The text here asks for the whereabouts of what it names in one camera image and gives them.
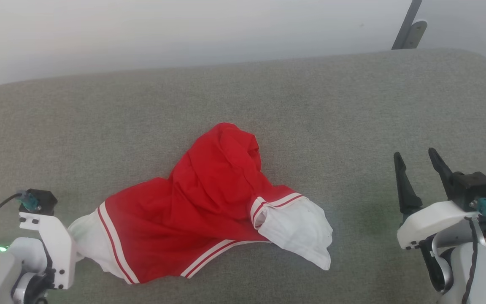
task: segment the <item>sleeve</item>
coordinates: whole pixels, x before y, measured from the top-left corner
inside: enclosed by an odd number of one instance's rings
[[[251,221],[258,233],[284,250],[288,250],[323,270],[331,257],[332,228],[324,210],[299,193],[276,200],[258,197],[251,207]]]
[[[83,258],[91,258],[100,265],[103,271],[125,279],[129,284],[131,283],[123,275],[116,263],[110,247],[110,240],[106,237],[103,224],[96,210],[75,220],[69,226],[68,231],[78,246],[78,258],[76,261],[80,261]]]

